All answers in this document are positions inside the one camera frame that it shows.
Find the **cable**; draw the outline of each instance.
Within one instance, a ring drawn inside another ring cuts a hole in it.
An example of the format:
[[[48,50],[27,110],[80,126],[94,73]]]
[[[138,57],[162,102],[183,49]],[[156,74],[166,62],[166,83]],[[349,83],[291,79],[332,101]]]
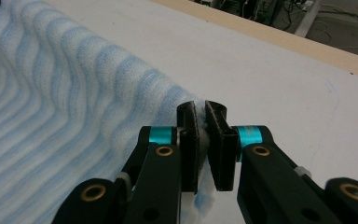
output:
[[[338,15],[349,15],[349,16],[352,16],[354,18],[357,18],[358,19],[358,15],[355,14],[355,13],[350,13],[350,12],[333,12],[333,11],[319,11],[319,13],[331,13],[331,14],[338,14]]]
[[[290,14],[293,12],[293,1],[290,1],[288,8],[286,8],[286,6],[283,4],[283,8],[287,12],[287,17],[289,19],[289,24],[282,29],[283,31],[286,31],[287,29],[289,29],[292,26],[292,18],[290,16]]]
[[[352,16],[356,19],[358,19],[358,14],[356,13],[351,13],[351,12],[348,12],[346,11],[345,9],[341,8],[341,7],[336,7],[334,5],[323,5],[323,4],[320,4],[321,7],[327,7],[327,8],[331,8],[335,11],[319,11],[320,13],[331,13],[331,14],[338,14],[338,15],[349,15],[349,16]]]
[[[334,18],[334,17],[321,17],[321,16],[318,16],[317,18],[318,18],[318,19],[334,20],[334,21],[344,21],[344,22],[346,22],[346,23],[358,24],[358,20],[356,20],[356,21],[345,21],[345,20],[341,20],[341,19],[339,19],[339,18]]]
[[[316,24],[321,24],[324,27],[324,29],[320,29],[320,28],[315,28],[314,25]],[[322,22],[322,21],[315,21],[312,25],[312,27],[310,28],[310,31],[308,32],[307,34],[307,39],[312,39],[312,40],[315,40],[316,41],[316,37],[318,35],[327,35],[328,39],[326,41],[318,41],[320,43],[323,43],[323,44],[327,44],[328,42],[330,42],[330,40],[332,39],[332,36],[331,34],[328,32],[328,29],[329,29],[329,25],[325,22]],[[313,34],[312,31],[320,31],[319,33],[316,33],[316,34]]]

